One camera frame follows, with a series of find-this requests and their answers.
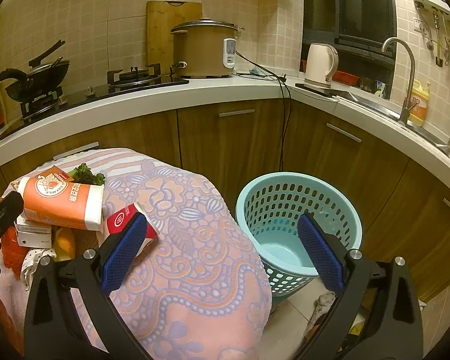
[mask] countertop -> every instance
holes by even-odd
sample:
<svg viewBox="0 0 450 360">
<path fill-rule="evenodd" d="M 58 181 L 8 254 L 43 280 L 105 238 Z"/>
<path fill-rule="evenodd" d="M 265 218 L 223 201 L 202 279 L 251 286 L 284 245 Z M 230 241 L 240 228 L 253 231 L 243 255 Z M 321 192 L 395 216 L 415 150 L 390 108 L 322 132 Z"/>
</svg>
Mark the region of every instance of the countertop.
<svg viewBox="0 0 450 360">
<path fill-rule="evenodd" d="M 298 82 L 303 81 L 300 78 L 287 79 L 294 100 L 337 116 L 375 135 L 419 163 L 450 188 L 450 159 L 432 144 L 394 121 L 355 103 L 327 99 L 301 90 L 295 87 Z M 120 94 L 60 112 L 3 139 L 0 141 L 0 166 L 56 140 L 136 116 L 194 105 L 281 97 L 282 92 L 276 81 L 242 76 L 193 79 L 187 85 Z"/>
</svg>

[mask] rice cooker control panel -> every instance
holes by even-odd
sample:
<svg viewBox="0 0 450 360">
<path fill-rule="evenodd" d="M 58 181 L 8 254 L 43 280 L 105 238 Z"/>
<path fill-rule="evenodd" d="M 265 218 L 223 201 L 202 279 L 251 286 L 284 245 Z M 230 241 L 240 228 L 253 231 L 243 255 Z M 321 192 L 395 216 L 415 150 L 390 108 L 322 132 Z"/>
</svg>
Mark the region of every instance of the rice cooker control panel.
<svg viewBox="0 0 450 360">
<path fill-rule="evenodd" d="M 223 40 L 223 66 L 233 69 L 235 67 L 236 40 L 227 38 Z"/>
</svg>

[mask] laundry basket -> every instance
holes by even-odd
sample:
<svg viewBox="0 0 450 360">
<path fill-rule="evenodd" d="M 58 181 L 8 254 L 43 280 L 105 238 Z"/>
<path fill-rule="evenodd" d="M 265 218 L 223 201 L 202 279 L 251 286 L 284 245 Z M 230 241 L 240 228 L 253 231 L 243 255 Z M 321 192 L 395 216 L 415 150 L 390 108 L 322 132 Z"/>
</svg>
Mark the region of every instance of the laundry basket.
<svg viewBox="0 0 450 360">
<path fill-rule="evenodd" d="M 360 247 L 362 226 L 355 208 L 318 178 L 290 172 L 263 175 L 250 181 L 236 202 L 236 221 L 260 254 L 274 297 L 289 296 L 318 276 L 296 231 L 304 212 L 347 249 Z"/>
</svg>

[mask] metal screw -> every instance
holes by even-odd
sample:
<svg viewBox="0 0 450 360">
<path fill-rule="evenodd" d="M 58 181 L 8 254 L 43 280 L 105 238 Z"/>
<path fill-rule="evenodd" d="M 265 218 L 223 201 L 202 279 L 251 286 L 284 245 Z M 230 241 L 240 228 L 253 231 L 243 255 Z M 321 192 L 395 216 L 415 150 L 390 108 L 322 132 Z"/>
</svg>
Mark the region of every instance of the metal screw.
<svg viewBox="0 0 450 360">
<path fill-rule="evenodd" d="M 358 249 L 352 249 L 348 252 L 350 254 L 350 257 L 354 260 L 360 260 L 363 256 L 362 252 Z"/>
<path fill-rule="evenodd" d="M 400 257 L 400 256 L 395 257 L 395 263 L 398 266 L 404 266 L 405 265 L 405 259 L 403 257 Z"/>
<path fill-rule="evenodd" d="M 97 255 L 95 249 L 87 249 L 83 252 L 83 257 L 87 260 L 91 260 L 93 257 Z"/>
<path fill-rule="evenodd" d="M 48 266 L 49 263 L 50 263 L 50 256 L 45 256 L 40 259 L 41 266 Z"/>
</svg>

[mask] blue textured pad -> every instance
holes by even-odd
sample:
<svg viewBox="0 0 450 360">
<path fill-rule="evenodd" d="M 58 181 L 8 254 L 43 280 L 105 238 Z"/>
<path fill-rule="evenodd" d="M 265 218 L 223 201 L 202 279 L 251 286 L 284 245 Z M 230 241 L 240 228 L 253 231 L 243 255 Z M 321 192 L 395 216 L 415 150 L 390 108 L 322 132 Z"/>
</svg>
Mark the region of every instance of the blue textured pad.
<svg viewBox="0 0 450 360">
<path fill-rule="evenodd" d="M 305 215 L 301 215 L 297 224 L 298 237 L 315 266 L 323 285 L 336 295 L 344 289 L 343 267 L 328 247 L 315 225 Z"/>
<path fill-rule="evenodd" d="M 120 288 L 146 234 L 147 219 L 139 214 L 103 265 L 101 286 L 105 295 Z"/>
</svg>

